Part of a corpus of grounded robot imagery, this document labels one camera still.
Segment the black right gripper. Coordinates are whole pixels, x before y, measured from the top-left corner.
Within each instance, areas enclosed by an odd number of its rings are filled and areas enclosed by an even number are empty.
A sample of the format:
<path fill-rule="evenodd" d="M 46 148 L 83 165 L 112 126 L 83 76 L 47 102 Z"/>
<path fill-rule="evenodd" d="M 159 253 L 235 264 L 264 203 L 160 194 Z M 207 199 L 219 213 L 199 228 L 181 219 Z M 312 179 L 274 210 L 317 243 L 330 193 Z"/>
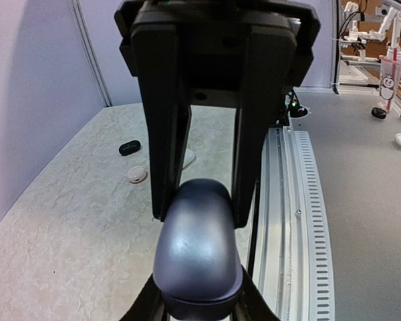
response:
<path fill-rule="evenodd" d="M 148 127 L 152 212 L 180 184 L 190 105 L 236 108 L 235 228 L 246 226 L 265 135 L 280 98 L 301 85 L 321 24 L 295 1 L 123 1 L 120 52 L 138 79 Z"/>

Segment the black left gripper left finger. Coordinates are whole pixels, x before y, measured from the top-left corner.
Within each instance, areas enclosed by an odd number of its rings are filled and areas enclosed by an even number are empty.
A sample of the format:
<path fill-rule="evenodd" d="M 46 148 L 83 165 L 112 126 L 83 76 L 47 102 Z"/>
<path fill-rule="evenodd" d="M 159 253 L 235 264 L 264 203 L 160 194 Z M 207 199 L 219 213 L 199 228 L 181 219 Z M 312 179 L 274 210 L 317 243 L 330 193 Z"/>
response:
<path fill-rule="evenodd" d="M 151 274 L 134 303 L 121 317 L 120 321 L 154 321 L 162 320 L 164 304 L 160 290 Z"/>

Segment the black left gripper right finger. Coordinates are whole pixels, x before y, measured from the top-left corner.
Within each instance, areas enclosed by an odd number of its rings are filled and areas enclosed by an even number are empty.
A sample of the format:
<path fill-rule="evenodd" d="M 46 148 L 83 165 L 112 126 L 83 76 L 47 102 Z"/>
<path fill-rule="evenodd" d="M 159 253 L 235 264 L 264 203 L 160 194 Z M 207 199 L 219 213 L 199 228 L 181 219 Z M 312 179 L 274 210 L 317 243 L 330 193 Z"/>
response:
<path fill-rule="evenodd" d="M 233 310 L 233 320 L 280 321 L 268 307 L 247 270 L 242 267 L 242 271 L 243 283 L 235 309 Z"/>

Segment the lavender oval charging case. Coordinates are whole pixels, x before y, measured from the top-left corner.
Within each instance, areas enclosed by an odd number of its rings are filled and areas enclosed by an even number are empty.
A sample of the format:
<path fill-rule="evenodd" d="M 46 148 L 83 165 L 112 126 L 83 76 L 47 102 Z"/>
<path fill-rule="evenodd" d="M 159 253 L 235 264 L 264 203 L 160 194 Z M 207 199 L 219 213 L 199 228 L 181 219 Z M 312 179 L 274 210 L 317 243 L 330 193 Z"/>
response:
<path fill-rule="evenodd" d="M 193 179 L 180 186 L 160 232 L 153 279 L 177 320 L 222 320 L 231 314 L 243 267 L 223 184 Z"/>

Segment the white oval charging case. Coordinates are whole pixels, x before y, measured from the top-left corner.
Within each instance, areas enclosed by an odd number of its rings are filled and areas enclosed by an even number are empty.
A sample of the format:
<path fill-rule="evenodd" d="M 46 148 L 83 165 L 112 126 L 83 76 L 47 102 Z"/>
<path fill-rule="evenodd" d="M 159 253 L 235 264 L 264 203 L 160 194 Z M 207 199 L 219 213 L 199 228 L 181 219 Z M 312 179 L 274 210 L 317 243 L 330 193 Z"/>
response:
<path fill-rule="evenodd" d="M 193 150 L 187 148 L 184 154 L 182 169 L 187 169 L 196 160 L 196 154 Z"/>

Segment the black oval charging case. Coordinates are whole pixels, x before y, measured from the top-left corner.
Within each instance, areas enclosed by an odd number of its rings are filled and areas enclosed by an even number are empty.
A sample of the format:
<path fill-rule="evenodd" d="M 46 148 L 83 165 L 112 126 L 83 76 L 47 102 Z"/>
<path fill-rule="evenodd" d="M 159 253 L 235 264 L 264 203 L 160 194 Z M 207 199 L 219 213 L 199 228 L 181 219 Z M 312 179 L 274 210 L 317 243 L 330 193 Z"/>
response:
<path fill-rule="evenodd" d="M 128 156 L 130 154 L 134 154 L 135 152 L 138 152 L 141 148 L 142 148 L 142 145 L 141 145 L 140 141 L 131 140 L 130 142 L 126 142 L 126 143 L 122 144 L 119 147 L 118 152 L 122 156 Z"/>

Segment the round white pink case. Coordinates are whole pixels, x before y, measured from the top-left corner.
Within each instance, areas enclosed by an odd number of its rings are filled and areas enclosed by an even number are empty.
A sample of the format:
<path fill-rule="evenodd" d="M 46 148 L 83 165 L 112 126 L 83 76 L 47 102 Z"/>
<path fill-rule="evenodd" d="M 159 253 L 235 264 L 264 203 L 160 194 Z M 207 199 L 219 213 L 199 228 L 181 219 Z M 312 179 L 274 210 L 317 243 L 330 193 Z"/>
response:
<path fill-rule="evenodd" d="M 138 184 L 144 181 L 148 176 L 147 170 L 142 166 L 135 166 L 128 170 L 126 179 L 131 184 Z"/>

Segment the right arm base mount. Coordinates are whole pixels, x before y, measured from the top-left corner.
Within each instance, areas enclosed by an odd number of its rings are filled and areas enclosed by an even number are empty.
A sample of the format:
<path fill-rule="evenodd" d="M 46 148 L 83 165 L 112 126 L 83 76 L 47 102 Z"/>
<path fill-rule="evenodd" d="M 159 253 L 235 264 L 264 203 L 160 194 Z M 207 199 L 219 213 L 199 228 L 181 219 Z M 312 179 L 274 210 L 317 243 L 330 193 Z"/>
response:
<path fill-rule="evenodd" d="M 303 118 L 309 114 L 309 109 L 302 106 L 295 90 L 291 90 L 285 95 L 285 109 L 280 120 L 283 126 L 289 126 L 292 118 Z"/>

